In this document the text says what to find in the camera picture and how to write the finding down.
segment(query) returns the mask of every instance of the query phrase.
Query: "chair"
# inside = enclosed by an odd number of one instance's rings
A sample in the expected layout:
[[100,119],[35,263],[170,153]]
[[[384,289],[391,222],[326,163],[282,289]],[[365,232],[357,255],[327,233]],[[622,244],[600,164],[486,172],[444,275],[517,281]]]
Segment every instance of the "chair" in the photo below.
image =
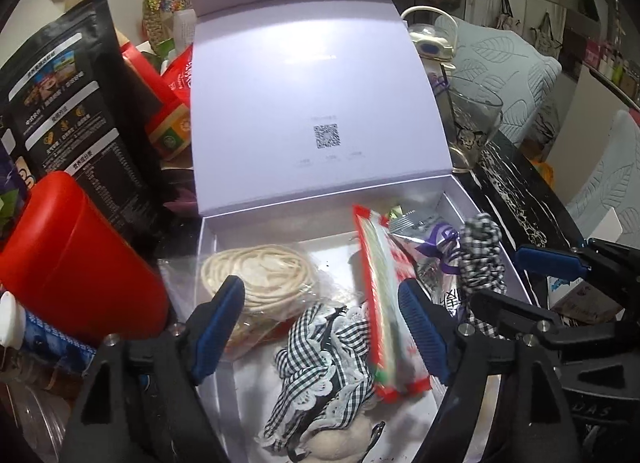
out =
[[[500,130],[517,146],[562,71],[560,63],[540,55],[514,32],[485,28],[456,18],[456,77],[495,92],[504,103]],[[435,26],[450,32],[453,23],[440,16]]]
[[616,114],[602,159],[567,210],[588,237],[612,207],[622,224],[617,242],[640,248],[640,127],[627,111]]

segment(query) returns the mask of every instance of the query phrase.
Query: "qr code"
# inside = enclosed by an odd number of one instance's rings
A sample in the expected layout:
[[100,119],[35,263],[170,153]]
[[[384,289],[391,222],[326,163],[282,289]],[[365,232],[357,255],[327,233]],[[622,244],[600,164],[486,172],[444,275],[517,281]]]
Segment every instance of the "qr code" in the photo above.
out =
[[316,146],[318,149],[334,148],[340,145],[340,133],[338,124],[327,124],[324,126],[314,126],[316,133]]

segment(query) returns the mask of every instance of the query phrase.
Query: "white handle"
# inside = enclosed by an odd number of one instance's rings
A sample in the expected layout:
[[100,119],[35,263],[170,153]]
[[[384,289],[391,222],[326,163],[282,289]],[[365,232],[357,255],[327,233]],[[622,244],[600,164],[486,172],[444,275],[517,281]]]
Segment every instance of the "white handle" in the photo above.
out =
[[409,14],[413,14],[414,12],[436,12],[441,16],[448,17],[453,22],[453,27],[456,29],[456,33],[453,36],[453,50],[455,51],[456,46],[458,45],[458,24],[452,16],[447,14],[444,10],[436,8],[435,6],[412,6],[411,8],[407,8],[407,10],[400,14],[400,17],[402,19],[406,19]]

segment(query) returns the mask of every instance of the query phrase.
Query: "gingham scrunchie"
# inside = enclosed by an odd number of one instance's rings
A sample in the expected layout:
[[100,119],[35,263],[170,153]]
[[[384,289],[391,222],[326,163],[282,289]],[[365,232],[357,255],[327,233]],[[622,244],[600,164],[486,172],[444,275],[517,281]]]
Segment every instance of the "gingham scrunchie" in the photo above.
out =
[[489,337],[497,337],[495,328],[478,320],[469,307],[469,296],[486,288],[505,294],[504,265],[500,259],[502,234],[498,225],[486,213],[465,221],[460,231],[461,255],[458,260],[460,279],[465,290],[464,303],[466,320]]

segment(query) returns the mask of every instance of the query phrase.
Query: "box lid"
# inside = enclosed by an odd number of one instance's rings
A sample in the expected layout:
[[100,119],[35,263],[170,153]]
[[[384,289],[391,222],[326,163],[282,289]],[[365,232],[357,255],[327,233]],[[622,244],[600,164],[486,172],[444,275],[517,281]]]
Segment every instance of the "box lid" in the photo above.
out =
[[191,1],[201,215],[451,172],[391,0]]

